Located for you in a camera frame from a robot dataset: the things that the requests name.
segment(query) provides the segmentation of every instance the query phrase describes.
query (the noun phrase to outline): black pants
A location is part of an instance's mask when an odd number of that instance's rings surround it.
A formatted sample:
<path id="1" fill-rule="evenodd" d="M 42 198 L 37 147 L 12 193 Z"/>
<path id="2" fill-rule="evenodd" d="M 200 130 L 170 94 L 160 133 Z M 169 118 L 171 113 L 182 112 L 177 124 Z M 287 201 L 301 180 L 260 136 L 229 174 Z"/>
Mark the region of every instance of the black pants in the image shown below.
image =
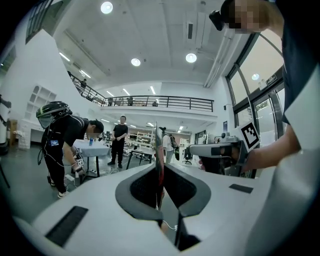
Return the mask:
<path id="1" fill-rule="evenodd" d="M 63 152 L 61 146 L 50 146 L 49 143 L 45 145 L 45 140 L 42 139 L 42 146 L 44 147 L 44 160 L 46 167 L 49 170 L 50 177 L 53 180 L 56 188 L 60 193 L 66 192 L 65 188 L 65 168 L 62 162 Z"/>
<path id="2" fill-rule="evenodd" d="M 124 146 L 125 146 L 125 141 L 117 141 L 115 139 L 112 142 L 112 162 L 116 161 L 116 156 L 118 153 L 118 163 L 121 164 L 122 162 L 122 155 L 124 153 Z"/>

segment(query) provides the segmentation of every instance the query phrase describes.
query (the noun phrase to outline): ceiling light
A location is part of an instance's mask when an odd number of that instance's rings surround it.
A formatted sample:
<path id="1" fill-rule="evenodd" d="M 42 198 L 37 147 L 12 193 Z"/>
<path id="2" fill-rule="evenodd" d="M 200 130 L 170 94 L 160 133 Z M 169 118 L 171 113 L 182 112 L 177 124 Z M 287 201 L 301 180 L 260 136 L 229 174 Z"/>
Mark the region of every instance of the ceiling light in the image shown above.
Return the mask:
<path id="1" fill-rule="evenodd" d="M 127 90 L 126 90 L 126 89 L 123 89 L 123 90 L 124 90 L 124 92 L 125 92 L 127 95 L 129 95 L 129 96 L 130 96 L 129 92 L 127 92 Z"/>
<path id="2" fill-rule="evenodd" d="M 131 60 L 131 64 L 134 65 L 134 66 L 136 66 L 136 67 L 139 67 L 140 64 L 141 64 L 141 62 L 140 62 L 139 59 L 133 58 L 133 59 Z"/>
<path id="3" fill-rule="evenodd" d="M 185 60 L 189 63 L 194 63 L 197 60 L 197 55 L 194 53 L 189 53 L 185 56 Z"/>
<path id="4" fill-rule="evenodd" d="M 110 2 L 104 2 L 101 4 L 101 12 L 104 14 L 109 14 L 112 12 L 114 6 Z"/>
<path id="5" fill-rule="evenodd" d="M 151 89 L 153 94 L 156 94 L 155 89 L 152 86 L 150 86 L 150 89 Z"/>
<path id="6" fill-rule="evenodd" d="M 259 74 L 254 74 L 252 77 L 252 80 L 258 80 L 260 78 L 260 75 Z"/>
<path id="7" fill-rule="evenodd" d="M 112 97 L 114 97 L 110 92 L 106 91 L 108 94 L 110 94 Z M 120 122 L 120 121 L 119 121 Z"/>
<path id="8" fill-rule="evenodd" d="M 61 57 L 65 58 L 68 62 L 70 61 L 69 58 L 67 58 L 65 55 L 63 55 L 61 52 L 59 52 L 59 54 L 61 55 Z"/>
<path id="9" fill-rule="evenodd" d="M 83 70 L 80 70 L 82 73 L 84 73 L 88 78 L 91 78 L 90 75 L 88 75 L 86 72 L 84 72 Z"/>

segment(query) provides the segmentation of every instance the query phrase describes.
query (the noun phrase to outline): sign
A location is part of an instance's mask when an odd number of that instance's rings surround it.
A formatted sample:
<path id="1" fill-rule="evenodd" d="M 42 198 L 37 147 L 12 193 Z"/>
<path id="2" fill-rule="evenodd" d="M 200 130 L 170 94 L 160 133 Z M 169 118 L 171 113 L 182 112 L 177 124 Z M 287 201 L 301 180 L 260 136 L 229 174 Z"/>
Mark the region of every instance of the sign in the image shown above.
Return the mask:
<path id="1" fill-rule="evenodd" d="M 266 86 L 270 86 L 272 85 L 275 81 L 277 81 L 278 78 L 275 74 L 273 74 L 265 83 L 266 83 Z"/>
<path id="2" fill-rule="evenodd" d="M 237 127 L 239 129 L 240 138 L 246 147 L 246 150 L 250 152 L 260 143 L 260 138 L 257 129 L 252 121 L 245 123 Z"/>
<path id="3" fill-rule="evenodd" d="M 228 121 L 223 122 L 223 131 L 227 132 L 228 131 Z"/>

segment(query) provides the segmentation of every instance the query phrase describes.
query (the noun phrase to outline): sneaker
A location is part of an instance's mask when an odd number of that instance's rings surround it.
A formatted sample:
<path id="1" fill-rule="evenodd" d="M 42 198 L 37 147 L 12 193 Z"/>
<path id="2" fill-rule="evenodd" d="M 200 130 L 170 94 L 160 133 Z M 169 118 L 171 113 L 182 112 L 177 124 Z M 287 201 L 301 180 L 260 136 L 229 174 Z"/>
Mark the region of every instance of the sneaker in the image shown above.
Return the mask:
<path id="1" fill-rule="evenodd" d="M 58 193 L 58 198 L 64 198 L 66 195 L 68 195 L 69 194 L 69 192 L 68 191 L 66 191 L 66 192 L 64 192 L 64 193 Z"/>
<path id="2" fill-rule="evenodd" d="M 51 187 L 55 187 L 56 186 L 56 184 L 54 183 L 54 181 L 52 179 L 50 179 L 50 185 L 51 185 Z"/>

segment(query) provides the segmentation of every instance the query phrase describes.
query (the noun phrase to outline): man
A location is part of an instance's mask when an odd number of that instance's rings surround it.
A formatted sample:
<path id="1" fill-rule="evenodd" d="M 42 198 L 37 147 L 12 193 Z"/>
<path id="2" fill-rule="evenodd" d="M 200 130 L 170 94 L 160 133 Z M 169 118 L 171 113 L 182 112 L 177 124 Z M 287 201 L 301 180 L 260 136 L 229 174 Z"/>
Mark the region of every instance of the man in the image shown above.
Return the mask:
<path id="1" fill-rule="evenodd" d="M 166 134 L 166 127 L 162 128 L 162 145 L 165 150 L 165 163 L 169 164 L 171 162 L 172 156 L 174 155 L 174 148 L 172 147 L 171 139 L 168 134 Z"/>
<path id="2" fill-rule="evenodd" d="M 84 174 L 84 170 L 78 166 L 74 159 L 76 149 L 73 144 L 76 139 L 83 140 L 85 133 L 88 138 L 97 138 L 103 131 L 104 125 L 100 121 L 88 121 L 74 115 L 61 117 L 44 130 L 41 140 L 44 160 L 50 173 L 51 186 L 56 186 L 59 198 L 63 198 L 67 194 L 64 185 L 63 152 L 72 169 L 80 175 Z"/>
<path id="3" fill-rule="evenodd" d="M 220 13 L 210 15 L 218 30 L 222 30 L 224 24 L 236 32 L 245 33 L 270 29 L 282 38 L 284 111 L 302 91 L 319 64 L 316 58 L 319 49 L 310 33 L 314 29 L 312 25 L 317 24 L 311 21 L 317 17 L 315 10 L 317 8 L 308 8 L 307 17 L 303 17 L 304 11 L 296 2 L 289 5 L 288 1 L 283 0 L 276 0 L 275 3 L 264 0 L 226 0 Z M 284 135 L 269 146 L 252 150 L 244 171 L 277 166 L 283 158 L 300 150 L 295 132 L 285 116 L 283 121 L 288 124 Z M 239 150 L 232 149 L 232 157 L 238 159 L 238 156 Z"/>
<path id="4" fill-rule="evenodd" d="M 108 162 L 108 166 L 116 163 L 116 156 L 118 154 L 118 167 L 122 168 L 122 156 L 124 153 L 125 137 L 128 135 L 128 126 L 126 126 L 127 118 L 123 115 L 120 117 L 120 124 L 117 124 L 112 132 L 112 160 Z"/>

